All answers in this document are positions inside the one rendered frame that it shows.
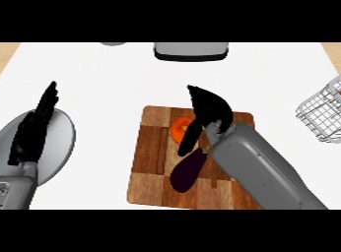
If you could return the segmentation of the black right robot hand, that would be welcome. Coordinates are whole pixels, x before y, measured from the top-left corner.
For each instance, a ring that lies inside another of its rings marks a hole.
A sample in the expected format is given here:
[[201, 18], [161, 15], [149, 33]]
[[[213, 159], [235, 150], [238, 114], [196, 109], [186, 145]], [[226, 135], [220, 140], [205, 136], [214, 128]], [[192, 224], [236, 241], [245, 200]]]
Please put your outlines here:
[[196, 86], [186, 86], [190, 96], [195, 118], [186, 128], [179, 144], [177, 156], [182, 157], [193, 149], [202, 129], [210, 123], [219, 122], [217, 133], [222, 134], [232, 122], [232, 111], [226, 101]]

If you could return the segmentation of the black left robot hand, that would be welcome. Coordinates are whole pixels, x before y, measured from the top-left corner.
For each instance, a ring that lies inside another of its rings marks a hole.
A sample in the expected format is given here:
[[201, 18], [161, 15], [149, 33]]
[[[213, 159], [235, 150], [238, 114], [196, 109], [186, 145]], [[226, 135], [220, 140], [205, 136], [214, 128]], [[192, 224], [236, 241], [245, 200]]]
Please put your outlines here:
[[57, 102], [56, 82], [50, 82], [34, 111], [20, 121], [11, 141], [7, 164], [17, 165], [20, 162], [37, 162], [42, 153], [45, 127]]

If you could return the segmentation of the orange squash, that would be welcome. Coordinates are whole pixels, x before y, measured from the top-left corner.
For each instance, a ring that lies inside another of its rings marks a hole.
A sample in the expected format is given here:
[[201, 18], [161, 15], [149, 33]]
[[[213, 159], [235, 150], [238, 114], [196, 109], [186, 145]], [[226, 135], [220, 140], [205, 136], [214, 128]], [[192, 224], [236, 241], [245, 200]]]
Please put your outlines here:
[[180, 144], [192, 119], [186, 116], [177, 117], [170, 123], [170, 137], [176, 144]]

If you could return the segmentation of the wooden cutting board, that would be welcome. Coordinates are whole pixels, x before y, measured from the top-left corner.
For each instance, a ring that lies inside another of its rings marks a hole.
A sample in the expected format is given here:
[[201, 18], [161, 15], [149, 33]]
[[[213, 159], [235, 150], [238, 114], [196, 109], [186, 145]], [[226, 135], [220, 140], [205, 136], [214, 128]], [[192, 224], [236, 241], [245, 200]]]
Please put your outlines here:
[[190, 108], [146, 106], [142, 109], [127, 201], [159, 207], [213, 210], [259, 210], [238, 182], [228, 177], [213, 158], [204, 163], [195, 184], [185, 193], [170, 186], [170, 172], [180, 161], [170, 124], [182, 116], [193, 117]]

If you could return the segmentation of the grey round plate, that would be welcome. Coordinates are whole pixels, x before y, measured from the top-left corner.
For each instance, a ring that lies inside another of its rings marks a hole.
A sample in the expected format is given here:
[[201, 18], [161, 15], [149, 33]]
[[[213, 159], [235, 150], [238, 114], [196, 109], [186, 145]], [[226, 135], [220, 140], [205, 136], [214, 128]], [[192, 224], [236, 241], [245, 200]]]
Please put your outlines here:
[[[22, 169], [7, 164], [10, 145], [17, 125], [28, 112], [23, 112], [0, 130], [0, 176], [16, 176]], [[66, 113], [54, 109], [45, 128], [42, 154], [38, 160], [38, 185], [57, 174], [69, 158], [75, 141], [75, 130]]]

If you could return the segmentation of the dark purple eggplant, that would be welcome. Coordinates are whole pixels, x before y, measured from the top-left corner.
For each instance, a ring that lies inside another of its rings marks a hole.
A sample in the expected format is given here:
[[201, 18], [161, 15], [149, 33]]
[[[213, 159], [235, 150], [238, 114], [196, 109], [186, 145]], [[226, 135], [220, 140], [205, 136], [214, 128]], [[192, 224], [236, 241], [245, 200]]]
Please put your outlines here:
[[208, 157], [210, 147], [196, 148], [176, 164], [170, 173], [170, 185], [179, 193], [185, 193], [198, 178]]

